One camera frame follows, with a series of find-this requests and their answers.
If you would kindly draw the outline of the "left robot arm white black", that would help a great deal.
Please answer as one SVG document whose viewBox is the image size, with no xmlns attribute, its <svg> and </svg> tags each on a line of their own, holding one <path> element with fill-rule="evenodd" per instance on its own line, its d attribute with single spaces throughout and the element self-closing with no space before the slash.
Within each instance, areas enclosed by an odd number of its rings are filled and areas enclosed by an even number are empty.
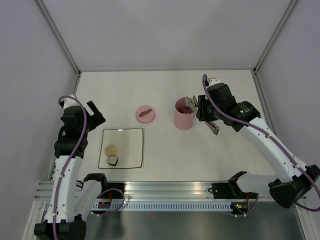
<svg viewBox="0 0 320 240">
<path fill-rule="evenodd" d="M 83 240 L 94 201 L 108 195 L 109 185 L 103 173 L 89 173 L 79 194 L 76 186 L 88 134 L 106 119 L 93 101 L 87 102 L 93 114 L 74 96 L 62 96 L 59 104 L 63 108 L 63 125 L 54 144 L 52 195 L 43 222 L 34 227 L 34 235 L 40 240 Z"/>
</svg>

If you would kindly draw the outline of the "pink lid with brown strap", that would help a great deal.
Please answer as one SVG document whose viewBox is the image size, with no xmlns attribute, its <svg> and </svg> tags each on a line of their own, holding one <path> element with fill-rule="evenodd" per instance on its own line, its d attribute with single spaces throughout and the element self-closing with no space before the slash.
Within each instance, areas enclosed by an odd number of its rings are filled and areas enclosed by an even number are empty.
<svg viewBox="0 0 320 240">
<path fill-rule="evenodd" d="M 136 110 L 135 118 L 141 124 L 150 124 L 156 118 L 156 111 L 153 107 L 144 105 Z"/>
</svg>

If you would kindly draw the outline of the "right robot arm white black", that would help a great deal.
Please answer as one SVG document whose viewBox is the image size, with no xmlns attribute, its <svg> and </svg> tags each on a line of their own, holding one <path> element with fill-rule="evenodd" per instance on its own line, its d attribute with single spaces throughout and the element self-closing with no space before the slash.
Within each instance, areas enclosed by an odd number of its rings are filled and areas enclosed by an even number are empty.
<svg viewBox="0 0 320 240">
<path fill-rule="evenodd" d="M 245 193 L 269 196 L 283 208 L 290 208 L 308 191 L 320 191 L 317 165 L 299 160 L 271 131 L 261 113 L 248 101 L 237 102 L 227 84 L 202 82 L 205 94 L 198 96 L 196 117 L 210 123 L 221 120 L 246 138 L 275 172 L 274 176 L 240 171 L 228 180 L 228 192 L 235 198 Z"/>
</svg>

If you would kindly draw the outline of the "round beige bun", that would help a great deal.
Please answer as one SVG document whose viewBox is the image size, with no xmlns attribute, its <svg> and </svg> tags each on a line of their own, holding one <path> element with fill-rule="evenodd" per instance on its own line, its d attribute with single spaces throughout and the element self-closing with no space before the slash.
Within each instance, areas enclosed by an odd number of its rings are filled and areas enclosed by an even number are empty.
<svg viewBox="0 0 320 240">
<path fill-rule="evenodd" d="M 104 150 L 104 153 L 107 157 L 116 156 L 117 152 L 118 150 L 114 145 L 108 145 Z"/>
</svg>

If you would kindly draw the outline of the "sushi roll white top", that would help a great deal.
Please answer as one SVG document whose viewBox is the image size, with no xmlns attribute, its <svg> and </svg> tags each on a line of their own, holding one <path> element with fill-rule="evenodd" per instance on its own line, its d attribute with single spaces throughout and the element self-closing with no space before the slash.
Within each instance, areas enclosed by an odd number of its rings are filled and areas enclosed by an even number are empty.
<svg viewBox="0 0 320 240">
<path fill-rule="evenodd" d="M 115 155 L 111 155 L 107 159 L 108 165 L 113 166 L 113 167 L 115 167 L 118 164 L 118 161 L 119 161 L 119 159 Z"/>
</svg>

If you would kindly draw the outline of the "steel food tongs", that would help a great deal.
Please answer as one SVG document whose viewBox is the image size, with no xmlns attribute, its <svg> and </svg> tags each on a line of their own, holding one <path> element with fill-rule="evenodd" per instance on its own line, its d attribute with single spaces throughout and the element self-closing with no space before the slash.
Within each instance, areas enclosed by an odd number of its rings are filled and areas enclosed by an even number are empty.
<svg viewBox="0 0 320 240">
<path fill-rule="evenodd" d="M 185 107 L 191 109 L 196 115 L 198 114 L 199 104 L 195 96 L 192 98 L 186 96 L 184 100 Z M 211 130 L 214 135 L 218 135 L 220 128 L 213 121 L 203 121 L 203 123 Z"/>
</svg>

